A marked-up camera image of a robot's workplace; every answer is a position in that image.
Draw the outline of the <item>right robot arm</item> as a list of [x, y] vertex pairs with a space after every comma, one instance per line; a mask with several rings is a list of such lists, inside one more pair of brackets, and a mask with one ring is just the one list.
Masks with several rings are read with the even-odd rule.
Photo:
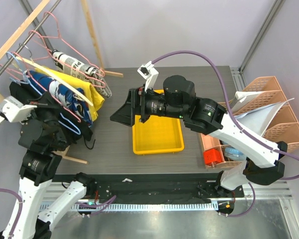
[[214, 185], [215, 193], [226, 197], [242, 184], [253, 182], [270, 185], [282, 179], [285, 165], [280, 161], [279, 146], [274, 142], [263, 146], [265, 139], [256, 133], [251, 137], [243, 133], [226, 109], [217, 102], [196, 96], [195, 85], [180, 75], [168, 77], [163, 82], [162, 94], [146, 90], [144, 86], [132, 88], [125, 103], [111, 115], [110, 120], [134, 126], [135, 117], [145, 123], [151, 116], [183, 120], [190, 130], [210, 135], [228, 143], [246, 155], [246, 160], [229, 170], [221, 171]]

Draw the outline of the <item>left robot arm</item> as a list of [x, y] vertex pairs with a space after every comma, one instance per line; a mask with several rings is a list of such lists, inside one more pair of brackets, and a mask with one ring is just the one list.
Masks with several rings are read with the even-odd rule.
[[0, 111], [9, 122], [23, 123], [18, 144], [26, 148], [19, 171], [19, 189], [7, 190], [16, 197], [10, 220], [0, 239], [49, 239], [56, 225], [80, 199], [95, 195], [94, 178], [78, 173], [66, 191], [43, 212], [39, 211], [62, 156], [56, 151], [71, 143], [59, 123], [60, 106], [49, 93], [28, 100], [25, 105], [12, 96], [5, 98]]

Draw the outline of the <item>black trousers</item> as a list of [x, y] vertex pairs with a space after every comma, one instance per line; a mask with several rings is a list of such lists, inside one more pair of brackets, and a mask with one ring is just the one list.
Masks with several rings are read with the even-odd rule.
[[35, 152], [63, 151], [77, 140], [92, 139], [92, 131], [84, 121], [78, 121], [49, 92], [38, 93], [31, 86], [12, 82], [11, 96], [21, 103], [36, 106], [20, 130], [18, 144]]

